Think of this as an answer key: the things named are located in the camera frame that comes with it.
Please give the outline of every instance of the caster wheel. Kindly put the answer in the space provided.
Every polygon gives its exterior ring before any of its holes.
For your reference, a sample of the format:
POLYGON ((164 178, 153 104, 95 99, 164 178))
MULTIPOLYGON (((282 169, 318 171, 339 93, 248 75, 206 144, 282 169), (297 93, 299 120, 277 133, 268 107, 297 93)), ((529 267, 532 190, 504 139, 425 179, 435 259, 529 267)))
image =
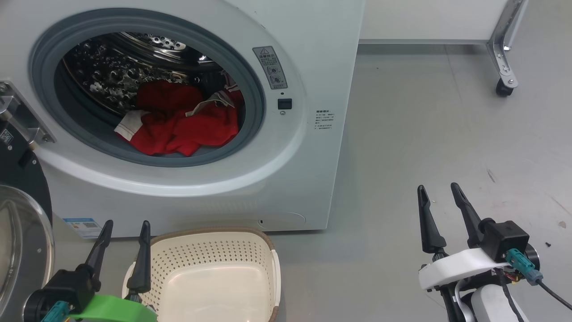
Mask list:
POLYGON ((500 97, 507 97, 513 93, 514 88, 506 87, 506 85, 502 82, 502 79, 499 79, 499 82, 496 84, 496 94, 500 97))

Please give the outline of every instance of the door hinge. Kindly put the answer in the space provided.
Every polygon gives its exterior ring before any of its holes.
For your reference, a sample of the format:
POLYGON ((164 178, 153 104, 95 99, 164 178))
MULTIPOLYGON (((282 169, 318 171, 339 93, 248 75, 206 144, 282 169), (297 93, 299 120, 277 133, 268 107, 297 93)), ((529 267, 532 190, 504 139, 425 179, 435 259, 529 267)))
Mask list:
POLYGON ((8 121, 26 139, 32 149, 37 144, 54 139, 39 122, 26 103, 20 98, 13 85, 0 81, 0 119, 8 121))

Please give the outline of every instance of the washing machine door opening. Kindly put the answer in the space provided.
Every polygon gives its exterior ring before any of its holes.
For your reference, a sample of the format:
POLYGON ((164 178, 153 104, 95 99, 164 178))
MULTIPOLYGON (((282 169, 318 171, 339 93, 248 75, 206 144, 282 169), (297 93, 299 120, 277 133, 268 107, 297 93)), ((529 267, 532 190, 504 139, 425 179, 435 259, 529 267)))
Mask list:
POLYGON ((37 95, 69 134, 157 167, 215 162, 261 127, 265 99, 225 41, 176 17, 102 9, 60 21, 31 57, 37 95))

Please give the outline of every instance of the black cable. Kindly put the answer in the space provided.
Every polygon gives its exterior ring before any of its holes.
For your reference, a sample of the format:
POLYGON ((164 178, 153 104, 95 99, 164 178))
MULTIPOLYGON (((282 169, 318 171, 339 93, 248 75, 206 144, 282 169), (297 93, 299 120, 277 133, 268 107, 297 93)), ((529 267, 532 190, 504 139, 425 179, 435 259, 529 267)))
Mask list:
POLYGON ((525 322, 522 319, 521 313, 518 312, 517 306, 514 305, 513 297, 510 296, 509 288, 506 286, 505 271, 500 268, 496 268, 495 273, 499 277, 500 286, 505 293, 506 299, 509 301, 510 308, 513 309, 514 314, 517 316, 518 322, 525 322))
POLYGON ((548 292, 548 294, 552 295, 560 303, 564 304, 565 307, 572 310, 572 305, 570 305, 570 303, 566 302, 563 298, 558 296, 558 294, 554 293, 554 291, 549 289, 548 286, 544 285, 544 283, 541 280, 537 280, 537 283, 538 285, 540 285, 541 288, 543 288, 546 292, 548 292))

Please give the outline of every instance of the metal cart leg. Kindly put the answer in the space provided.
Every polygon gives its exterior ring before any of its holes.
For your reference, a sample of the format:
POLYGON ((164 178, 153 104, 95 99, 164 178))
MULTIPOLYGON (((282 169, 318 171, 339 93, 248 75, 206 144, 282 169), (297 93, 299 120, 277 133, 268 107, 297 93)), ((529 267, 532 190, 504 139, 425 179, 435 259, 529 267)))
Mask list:
POLYGON ((513 89, 518 86, 517 78, 513 74, 507 61, 505 50, 510 50, 509 44, 505 46, 505 40, 512 42, 514 34, 517 32, 517 25, 520 23, 521 14, 526 7, 523 5, 527 0, 508 0, 500 15, 498 24, 492 32, 491 39, 487 43, 488 52, 499 72, 500 80, 496 85, 496 93, 499 96, 509 96, 513 89))

